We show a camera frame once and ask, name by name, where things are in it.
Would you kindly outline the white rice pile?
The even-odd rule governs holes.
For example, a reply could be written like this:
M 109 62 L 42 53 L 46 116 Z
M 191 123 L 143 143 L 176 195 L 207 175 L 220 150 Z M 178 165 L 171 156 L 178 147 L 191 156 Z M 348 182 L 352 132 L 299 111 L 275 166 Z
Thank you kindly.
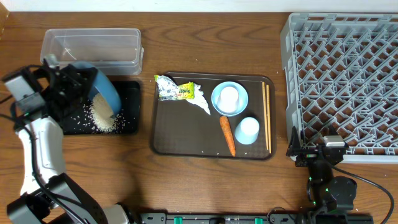
M 82 112 L 71 117 L 72 130 L 87 134 L 114 133 L 118 130 L 120 115 L 115 115 L 105 98 L 97 93 L 88 103 L 84 103 Z

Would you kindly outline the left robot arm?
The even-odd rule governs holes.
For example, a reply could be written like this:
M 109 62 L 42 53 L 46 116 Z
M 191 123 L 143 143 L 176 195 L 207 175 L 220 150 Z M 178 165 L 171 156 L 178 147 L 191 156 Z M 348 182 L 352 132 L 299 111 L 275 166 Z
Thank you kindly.
M 97 93 L 106 101 L 119 95 L 109 79 L 88 62 L 64 68 L 52 59 L 7 74 L 2 82 L 15 101 L 8 120 L 24 148 L 21 196 L 7 205 L 13 223 L 43 223 L 50 211 L 64 214 L 54 223 L 141 223 L 122 203 L 102 208 L 66 173 L 62 121 Z

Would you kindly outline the dark blue plate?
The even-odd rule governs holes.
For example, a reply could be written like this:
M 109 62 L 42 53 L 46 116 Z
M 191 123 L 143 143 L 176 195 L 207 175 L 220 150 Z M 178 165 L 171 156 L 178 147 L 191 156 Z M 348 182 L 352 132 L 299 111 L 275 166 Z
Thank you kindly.
M 90 92 L 88 98 L 90 101 L 93 101 L 94 97 L 97 94 L 100 94 L 105 102 L 108 104 L 112 113 L 107 112 L 110 118 L 114 118 L 121 109 L 121 99 L 120 96 L 115 89 L 114 85 L 110 82 L 108 77 L 98 68 L 96 68 L 93 64 L 85 61 L 76 61 L 73 62 L 72 65 L 77 69 L 83 68 L 95 68 L 97 69 L 96 77 L 94 82 L 90 88 Z

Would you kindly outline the light blue bowl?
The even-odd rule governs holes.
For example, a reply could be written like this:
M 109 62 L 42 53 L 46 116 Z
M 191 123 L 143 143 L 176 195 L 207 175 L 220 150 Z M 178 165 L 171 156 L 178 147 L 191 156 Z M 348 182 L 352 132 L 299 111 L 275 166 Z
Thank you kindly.
M 220 92 L 224 87 L 227 87 L 227 86 L 235 87 L 239 93 L 238 108 L 234 113 L 230 113 L 230 114 L 223 113 L 217 107 L 217 101 L 218 101 Z M 219 112 L 219 114 L 224 115 L 224 116 L 229 116 L 229 117 L 236 116 L 236 115 L 242 113 L 245 110 L 245 108 L 247 107 L 248 101 L 249 101 L 249 97 L 248 97 L 247 91 L 245 90 L 245 88 L 242 85 L 240 85 L 236 82 L 220 83 L 213 89 L 213 92 L 211 94 L 211 103 L 212 103 L 213 107 L 215 108 L 215 110 L 217 110 L 217 112 Z

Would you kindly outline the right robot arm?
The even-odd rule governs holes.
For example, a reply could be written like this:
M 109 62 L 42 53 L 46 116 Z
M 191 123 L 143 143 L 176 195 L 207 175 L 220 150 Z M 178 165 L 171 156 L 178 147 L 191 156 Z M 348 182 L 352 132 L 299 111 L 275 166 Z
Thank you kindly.
M 331 134 L 315 148 L 301 146 L 297 128 L 292 128 L 286 156 L 295 157 L 297 167 L 307 167 L 307 196 L 314 207 L 299 213 L 295 223 L 348 223 L 347 212 L 354 208 L 357 183 L 333 175 L 333 166 L 343 160 L 348 144 L 330 127 Z

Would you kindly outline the light blue cup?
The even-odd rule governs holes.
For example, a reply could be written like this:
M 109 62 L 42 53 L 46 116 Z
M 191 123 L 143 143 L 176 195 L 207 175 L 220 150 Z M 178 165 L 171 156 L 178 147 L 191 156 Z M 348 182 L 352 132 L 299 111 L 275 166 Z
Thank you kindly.
M 241 144 L 252 144 L 258 137 L 259 128 L 259 122 L 255 118 L 246 117 L 237 125 L 234 132 L 235 138 Z

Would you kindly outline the pale pink cup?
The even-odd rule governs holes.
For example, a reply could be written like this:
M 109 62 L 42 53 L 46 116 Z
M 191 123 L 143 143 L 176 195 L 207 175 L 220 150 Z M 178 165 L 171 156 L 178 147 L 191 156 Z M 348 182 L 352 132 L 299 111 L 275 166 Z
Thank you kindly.
M 219 95 L 217 107 L 223 113 L 234 113 L 238 108 L 239 93 L 233 86 L 224 87 Z

